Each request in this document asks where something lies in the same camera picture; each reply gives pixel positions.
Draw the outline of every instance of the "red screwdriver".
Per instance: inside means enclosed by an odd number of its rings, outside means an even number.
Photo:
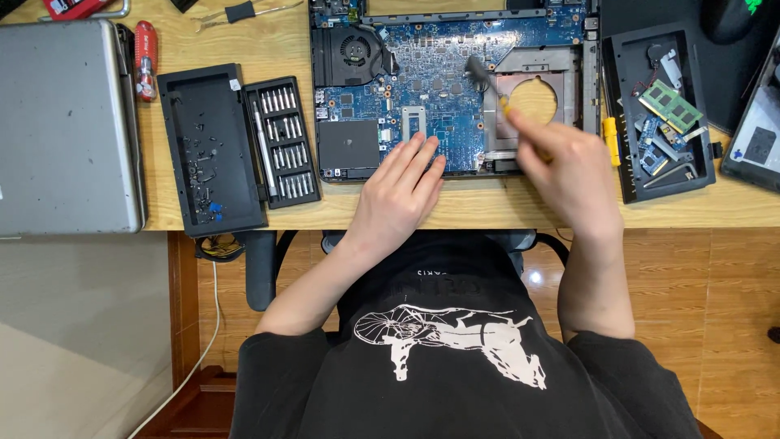
[[[154,89],[154,74],[157,72],[157,31],[151,23],[143,20],[136,25],[136,69],[136,93],[144,102],[151,102],[157,96]]]

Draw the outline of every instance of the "person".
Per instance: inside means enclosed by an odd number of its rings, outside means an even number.
[[[701,437],[676,375],[634,340],[606,146],[507,117],[521,169],[574,233],[558,290],[564,343],[496,241],[416,232],[445,168],[442,156],[431,162],[436,137],[418,133],[387,155],[343,238],[241,346],[230,437]],[[332,347],[321,326],[334,306]]]

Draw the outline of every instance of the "hand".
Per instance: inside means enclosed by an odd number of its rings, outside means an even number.
[[[515,109],[507,119],[521,139],[517,164],[574,234],[599,240],[622,238],[623,218],[605,143],[560,123],[542,125]],[[544,161],[540,154],[552,161]]]
[[[446,159],[440,155],[426,172],[438,139],[414,134],[390,151],[360,192],[355,217],[337,249],[348,248],[361,260],[378,264],[412,235],[438,201]]]

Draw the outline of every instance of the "wooden desk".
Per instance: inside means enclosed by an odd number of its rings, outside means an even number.
[[[394,0],[370,5],[374,15],[454,10],[502,9],[503,0]],[[200,0],[182,15],[166,0],[131,0],[131,13],[120,20],[134,28],[148,20],[160,37],[159,73],[169,73],[228,62],[241,64],[245,83],[295,75],[307,115],[313,114],[309,31],[306,4],[265,17],[215,27],[195,34],[191,17],[204,16],[239,0]],[[293,3],[267,0],[257,9]],[[2,23],[32,22],[45,14],[40,0],[29,0]],[[181,230],[182,217],[173,178],[159,99],[140,104],[141,141],[150,208],[148,230]],[[311,116],[309,132],[314,132]],[[712,141],[729,139],[711,133]],[[619,186],[617,171],[615,185]],[[322,184],[323,199],[269,212],[272,229],[343,229],[352,218],[361,185]],[[780,196],[718,176],[718,182],[700,191],[623,205],[627,227],[778,227]],[[565,226],[547,209],[530,183],[520,177],[449,180],[426,228],[551,228]]]

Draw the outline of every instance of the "white cable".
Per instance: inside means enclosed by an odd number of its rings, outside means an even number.
[[[159,407],[157,407],[157,410],[154,410],[154,413],[149,415],[148,418],[146,418],[145,421],[141,423],[141,425],[136,428],[135,431],[133,431],[132,434],[130,434],[127,439],[133,439],[136,434],[138,434],[139,431],[141,431],[142,428],[146,426],[146,424],[149,423],[159,412],[162,410],[163,407],[165,407],[178,393],[185,384],[187,384],[187,381],[190,380],[191,376],[195,373],[197,370],[197,367],[200,366],[200,362],[203,361],[203,358],[206,357],[206,354],[208,353],[208,350],[211,349],[211,345],[214,343],[214,339],[217,338],[217,332],[219,331],[219,298],[217,297],[217,263],[211,262],[212,268],[214,268],[214,303],[217,306],[217,326],[214,328],[214,335],[211,336],[211,341],[208,342],[208,346],[206,346],[206,350],[203,351],[203,355],[200,356],[200,359],[197,360],[197,363],[195,363],[195,366],[193,367],[192,371],[190,371],[190,375],[187,375],[187,378],[184,379],[182,384],[179,386],[178,389],[176,389],[171,396],[168,397],[168,399],[165,400],[162,404],[160,404]]]

